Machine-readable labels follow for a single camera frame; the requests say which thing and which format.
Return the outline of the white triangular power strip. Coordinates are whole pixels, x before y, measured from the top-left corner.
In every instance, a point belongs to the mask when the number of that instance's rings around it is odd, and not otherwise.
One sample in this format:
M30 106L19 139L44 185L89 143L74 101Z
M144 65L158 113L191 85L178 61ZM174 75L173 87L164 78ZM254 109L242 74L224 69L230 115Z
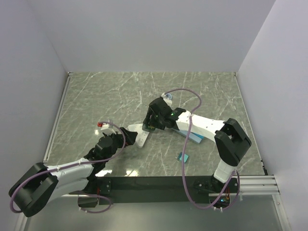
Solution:
M137 137L135 144L138 148L142 148L146 142L147 137L149 136L148 131L142 129L143 124L133 124L128 126L128 130L132 132L137 132Z

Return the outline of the dark green plug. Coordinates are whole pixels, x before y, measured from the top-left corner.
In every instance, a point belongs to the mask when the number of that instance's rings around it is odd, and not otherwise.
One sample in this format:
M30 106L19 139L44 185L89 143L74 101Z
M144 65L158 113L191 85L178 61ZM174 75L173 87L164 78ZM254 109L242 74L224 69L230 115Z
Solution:
M151 126L149 126L147 124L143 124L142 125L142 130L143 131L147 131L147 132L151 132L151 131L155 131L155 127L151 127Z

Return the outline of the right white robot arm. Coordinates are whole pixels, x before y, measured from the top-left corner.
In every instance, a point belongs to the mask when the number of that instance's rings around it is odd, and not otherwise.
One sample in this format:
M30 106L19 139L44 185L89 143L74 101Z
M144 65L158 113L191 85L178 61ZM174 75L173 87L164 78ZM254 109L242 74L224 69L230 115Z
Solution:
M220 162L213 174L211 186L217 192L227 188L228 178L252 145L237 120L214 120L182 108L171 109L167 100L159 97L149 104L142 129L152 131L165 128L190 131L216 144Z

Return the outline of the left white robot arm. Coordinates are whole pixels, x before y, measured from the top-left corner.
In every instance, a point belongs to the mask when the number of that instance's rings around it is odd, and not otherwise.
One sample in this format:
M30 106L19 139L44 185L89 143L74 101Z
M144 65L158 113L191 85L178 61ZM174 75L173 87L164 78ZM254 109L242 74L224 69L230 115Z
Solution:
M104 133L81 159L57 166L34 164L9 190L10 210L31 217L52 200L77 192L88 197L111 200L99 193L96 174L106 162L135 143L138 133L120 127L117 132Z

